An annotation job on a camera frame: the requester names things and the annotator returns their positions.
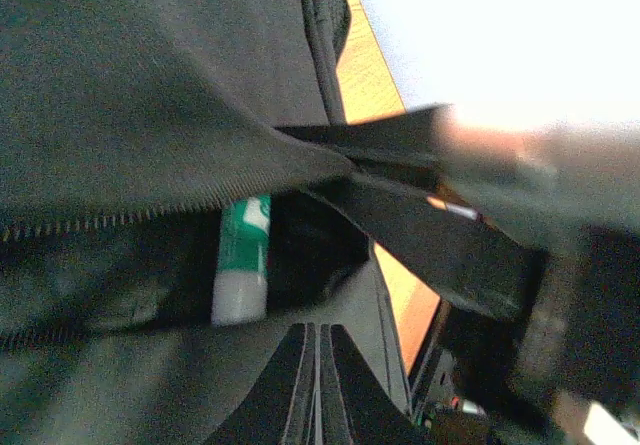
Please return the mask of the green white glue stick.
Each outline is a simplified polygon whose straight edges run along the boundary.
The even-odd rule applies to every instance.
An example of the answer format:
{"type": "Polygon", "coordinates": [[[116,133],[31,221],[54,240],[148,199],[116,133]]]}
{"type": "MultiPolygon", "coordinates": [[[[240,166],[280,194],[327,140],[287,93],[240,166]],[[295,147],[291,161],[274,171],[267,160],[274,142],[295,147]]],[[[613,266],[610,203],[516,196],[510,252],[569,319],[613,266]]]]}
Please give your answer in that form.
{"type": "Polygon", "coordinates": [[[216,326],[256,321],[266,314],[270,211],[271,197],[262,195],[222,212],[211,304],[216,326]]]}

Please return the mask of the black student bag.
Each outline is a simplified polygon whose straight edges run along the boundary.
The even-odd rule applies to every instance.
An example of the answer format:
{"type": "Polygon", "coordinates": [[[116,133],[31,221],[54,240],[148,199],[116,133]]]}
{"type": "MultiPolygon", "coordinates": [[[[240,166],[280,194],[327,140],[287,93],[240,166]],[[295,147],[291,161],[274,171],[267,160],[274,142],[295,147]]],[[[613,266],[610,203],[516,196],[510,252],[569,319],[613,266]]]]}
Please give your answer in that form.
{"type": "Polygon", "coordinates": [[[312,187],[363,174],[281,126],[339,125],[326,0],[1,0],[1,440],[208,444],[288,329],[206,318],[221,211],[276,196],[279,282],[361,290],[371,237],[312,187]]]}

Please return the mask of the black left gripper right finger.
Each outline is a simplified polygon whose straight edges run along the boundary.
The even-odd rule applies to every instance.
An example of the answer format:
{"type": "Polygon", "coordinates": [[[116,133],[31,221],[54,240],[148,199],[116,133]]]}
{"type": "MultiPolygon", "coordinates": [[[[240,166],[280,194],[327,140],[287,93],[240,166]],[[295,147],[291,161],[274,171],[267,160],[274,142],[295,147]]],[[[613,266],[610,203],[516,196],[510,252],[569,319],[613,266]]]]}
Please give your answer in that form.
{"type": "Polygon", "coordinates": [[[394,405],[341,325],[323,325],[319,396],[324,444],[423,444],[425,434],[394,405]]]}

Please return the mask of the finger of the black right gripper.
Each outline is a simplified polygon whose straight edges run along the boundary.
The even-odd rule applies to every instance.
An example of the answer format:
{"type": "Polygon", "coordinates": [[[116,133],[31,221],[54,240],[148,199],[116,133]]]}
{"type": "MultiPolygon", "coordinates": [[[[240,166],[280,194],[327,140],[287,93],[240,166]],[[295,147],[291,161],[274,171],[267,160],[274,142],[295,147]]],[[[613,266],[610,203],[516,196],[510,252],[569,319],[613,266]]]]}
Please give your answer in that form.
{"type": "Polygon", "coordinates": [[[457,308],[516,320],[542,255],[477,220],[429,204],[422,190],[354,174],[311,188],[457,308]]]}
{"type": "Polygon", "coordinates": [[[281,126],[277,130],[353,160],[428,168],[440,158],[437,131],[449,117],[447,106],[436,105],[359,124],[281,126]]]}

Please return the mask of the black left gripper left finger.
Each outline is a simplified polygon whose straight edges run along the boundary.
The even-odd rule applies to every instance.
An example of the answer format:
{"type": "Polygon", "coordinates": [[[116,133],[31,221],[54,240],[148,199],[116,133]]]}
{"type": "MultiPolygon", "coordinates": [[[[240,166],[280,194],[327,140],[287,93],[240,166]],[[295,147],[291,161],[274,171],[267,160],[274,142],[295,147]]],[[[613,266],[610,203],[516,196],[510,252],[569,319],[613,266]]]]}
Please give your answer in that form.
{"type": "Polygon", "coordinates": [[[208,444],[306,444],[314,428],[316,328],[294,324],[208,444]]]}

